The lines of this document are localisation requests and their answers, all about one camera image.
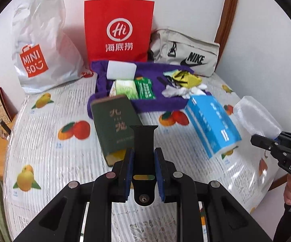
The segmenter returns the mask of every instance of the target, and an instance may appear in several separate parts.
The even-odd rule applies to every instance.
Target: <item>yellow cloth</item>
[[[172,78],[179,82],[179,84],[186,88],[199,86],[202,82],[199,76],[193,75],[188,71],[176,71],[172,74]]]

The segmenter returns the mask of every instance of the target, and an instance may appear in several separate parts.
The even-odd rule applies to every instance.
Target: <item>yellow pear print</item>
[[[232,89],[230,89],[227,85],[222,85],[222,89],[224,89],[225,90],[225,92],[226,93],[229,93],[229,94],[231,94],[231,93],[233,93],[234,91],[232,90]]]
[[[28,192],[31,188],[41,189],[34,179],[33,168],[31,165],[25,165],[20,174],[18,174],[17,182],[13,188],[19,188],[24,192]]]
[[[36,104],[31,109],[42,108],[48,103],[53,103],[51,94],[45,93],[37,100]]]
[[[230,156],[234,153],[234,149],[238,148],[238,146],[234,147],[232,150],[227,151],[226,153],[222,154],[222,159],[224,159],[227,156]]]

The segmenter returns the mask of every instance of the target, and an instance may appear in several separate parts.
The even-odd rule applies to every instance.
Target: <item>green package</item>
[[[146,77],[137,77],[134,80],[139,99],[155,99],[152,92],[152,81]]]
[[[138,93],[133,80],[115,80],[116,95],[125,94],[129,100],[138,98]]]

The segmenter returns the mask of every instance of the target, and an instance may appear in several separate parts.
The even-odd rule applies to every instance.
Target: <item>blue tissue box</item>
[[[212,95],[192,96],[185,111],[209,158],[232,150],[242,140],[224,108]]]

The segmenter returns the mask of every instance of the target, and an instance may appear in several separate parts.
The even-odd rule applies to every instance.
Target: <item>white plastic bag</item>
[[[279,123],[252,96],[244,96],[234,106],[234,116],[251,135],[275,139],[282,132]]]
[[[12,60],[26,93],[79,79],[83,59],[64,34],[64,0],[26,0],[14,13]]]

